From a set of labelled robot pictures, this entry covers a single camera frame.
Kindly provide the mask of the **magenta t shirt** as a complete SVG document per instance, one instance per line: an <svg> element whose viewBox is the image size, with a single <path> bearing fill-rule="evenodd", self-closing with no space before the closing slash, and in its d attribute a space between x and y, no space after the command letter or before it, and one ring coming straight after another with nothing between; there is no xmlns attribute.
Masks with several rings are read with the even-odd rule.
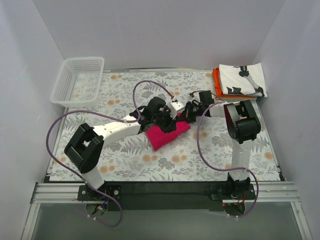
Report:
<svg viewBox="0 0 320 240"><path fill-rule="evenodd" d="M186 121L176 123L176 130L164 133L158 126L152 126L145 133L154 151L173 142L181 134L187 132L191 126Z"/></svg>

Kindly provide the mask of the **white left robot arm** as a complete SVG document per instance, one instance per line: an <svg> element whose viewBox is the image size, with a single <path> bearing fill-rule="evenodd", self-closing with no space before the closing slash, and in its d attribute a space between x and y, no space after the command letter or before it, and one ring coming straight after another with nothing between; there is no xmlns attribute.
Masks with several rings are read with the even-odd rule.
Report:
<svg viewBox="0 0 320 240"><path fill-rule="evenodd" d="M89 194L95 200L101 200L107 193L105 181L98 170L103 147L125 137L139 135L153 126L159 127L165 134L173 132L177 129L178 114L183 109L184 105L178 100L166 103L159 97L153 97L147 105L136 108L120 121L97 126L81 124L64 153L90 186Z"/></svg>

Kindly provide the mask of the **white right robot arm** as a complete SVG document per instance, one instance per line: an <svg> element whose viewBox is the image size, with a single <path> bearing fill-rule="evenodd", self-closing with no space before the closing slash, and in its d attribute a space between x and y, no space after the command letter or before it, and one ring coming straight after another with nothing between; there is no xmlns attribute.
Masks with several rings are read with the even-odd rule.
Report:
<svg viewBox="0 0 320 240"><path fill-rule="evenodd" d="M236 103L215 102L213 95L209 90L192 92L192 100L186 103L177 121L195 123L199 117L199 131L204 117L225 118L227 131L232 139L231 168L216 168L205 160L200 148L199 132L196 134L196 143L205 165L217 172L227 172L224 193L232 199L237 199L250 190L250 175L253 175L249 170L251 148L261 132L261 123L250 100Z"/></svg>

